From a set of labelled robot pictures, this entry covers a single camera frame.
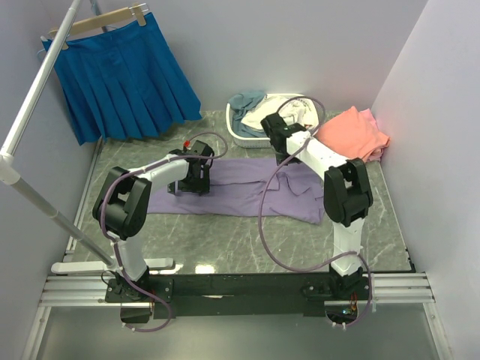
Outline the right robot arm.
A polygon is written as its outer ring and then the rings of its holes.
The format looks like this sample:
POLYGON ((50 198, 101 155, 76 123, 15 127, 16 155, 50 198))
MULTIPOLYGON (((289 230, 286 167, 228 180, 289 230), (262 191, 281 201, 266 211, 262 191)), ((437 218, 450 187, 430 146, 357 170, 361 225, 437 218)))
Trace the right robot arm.
POLYGON ((373 205, 365 162, 334 152, 305 127, 288 125, 276 112, 267 115, 261 125, 283 164, 300 161, 322 180, 323 207, 333 223, 334 255, 330 267, 341 277, 353 275, 362 267, 362 230, 373 205))

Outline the purple t shirt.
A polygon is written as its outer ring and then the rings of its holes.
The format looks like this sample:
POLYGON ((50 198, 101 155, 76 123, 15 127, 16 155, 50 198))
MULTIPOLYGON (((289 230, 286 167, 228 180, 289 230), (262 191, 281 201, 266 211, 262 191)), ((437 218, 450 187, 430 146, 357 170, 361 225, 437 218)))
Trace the purple t shirt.
MULTIPOLYGON (((274 158, 216 160, 210 171, 207 194, 181 191, 171 194, 164 187, 151 195, 147 213, 257 216, 264 187, 276 167, 274 158)), ((323 188, 312 169, 303 163, 291 163, 275 174, 263 203, 264 216, 319 224, 323 213, 323 188)))

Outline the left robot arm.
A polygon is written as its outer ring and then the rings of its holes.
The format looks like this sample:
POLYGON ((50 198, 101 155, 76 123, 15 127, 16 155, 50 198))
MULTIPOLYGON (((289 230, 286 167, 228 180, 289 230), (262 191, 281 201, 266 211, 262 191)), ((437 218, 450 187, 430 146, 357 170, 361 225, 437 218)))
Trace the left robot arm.
POLYGON ((196 140, 186 142, 158 162, 136 169, 112 168, 94 204, 92 215, 115 251, 115 271, 137 282, 145 277, 148 266, 137 240, 133 240, 146 222, 151 195, 166 188, 169 195, 207 194, 209 171, 214 150, 196 140))

